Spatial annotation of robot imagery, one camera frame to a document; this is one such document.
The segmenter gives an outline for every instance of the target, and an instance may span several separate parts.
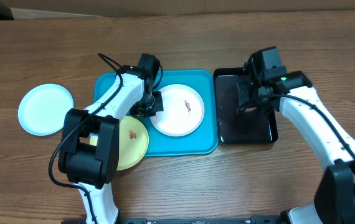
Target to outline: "small brown object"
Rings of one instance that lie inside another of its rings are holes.
[[[190,104],[185,100],[184,103],[186,104],[187,112],[191,111]]]
[[[134,133],[132,130],[130,130],[129,131],[129,137],[130,137],[130,139],[133,139],[133,138],[137,138],[138,136],[137,136],[136,133]]]

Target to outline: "tray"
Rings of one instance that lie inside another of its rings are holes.
[[[95,101],[97,101],[115,81],[115,73],[106,73],[95,84]],[[187,85],[200,94],[205,104],[204,119],[191,134],[171,137],[160,133],[151,123],[150,118],[140,118],[149,135],[146,157],[186,156],[209,154],[218,144],[217,118],[215,107],[214,81],[205,70],[170,70],[164,71],[164,77],[156,90],[171,84]]]

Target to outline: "plate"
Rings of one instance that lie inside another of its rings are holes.
[[[160,89],[164,111],[150,117],[154,127],[173,137],[195,131],[204,119],[205,106],[196,90],[186,85],[173,84]]]
[[[144,157],[149,143],[145,126],[131,116],[125,116],[120,123],[120,158],[117,170],[133,167]],[[97,138],[90,138],[90,144],[97,145]]]
[[[71,108],[73,99],[66,88],[43,84],[23,97],[18,107],[18,120],[28,133],[46,136],[63,128],[65,114]]]

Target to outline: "white plate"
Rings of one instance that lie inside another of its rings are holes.
[[[67,89],[56,84],[33,88],[21,100],[18,120],[28,133],[45,136],[63,128],[65,114],[73,108]]]
[[[154,127],[168,136],[185,136],[196,130],[204,119],[201,96],[191,87],[180,84],[160,89],[164,111],[151,117]]]

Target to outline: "yellow bowl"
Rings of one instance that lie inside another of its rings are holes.
[[[137,119],[125,116],[120,123],[120,158],[117,170],[125,170],[136,165],[144,157],[148,148],[148,132]],[[97,138],[90,138],[90,144],[97,145]]]

